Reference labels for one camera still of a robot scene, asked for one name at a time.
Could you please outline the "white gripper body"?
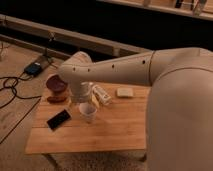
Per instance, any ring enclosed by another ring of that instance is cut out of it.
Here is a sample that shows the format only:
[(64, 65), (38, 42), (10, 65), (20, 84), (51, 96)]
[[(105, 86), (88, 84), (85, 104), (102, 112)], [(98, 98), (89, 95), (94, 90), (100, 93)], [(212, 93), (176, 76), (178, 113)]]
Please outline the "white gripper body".
[(89, 82), (70, 85), (70, 97), (73, 103), (89, 102), (92, 98), (92, 88)]

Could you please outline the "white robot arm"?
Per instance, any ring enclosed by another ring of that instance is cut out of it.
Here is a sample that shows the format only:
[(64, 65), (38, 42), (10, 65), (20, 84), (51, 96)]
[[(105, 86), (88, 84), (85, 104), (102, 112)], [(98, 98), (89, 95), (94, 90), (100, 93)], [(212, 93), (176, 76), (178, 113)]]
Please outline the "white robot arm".
[(213, 52), (178, 48), (93, 62), (77, 52), (61, 64), (73, 102), (90, 99), (90, 84), (148, 86), (148, 171), (213, 171)]

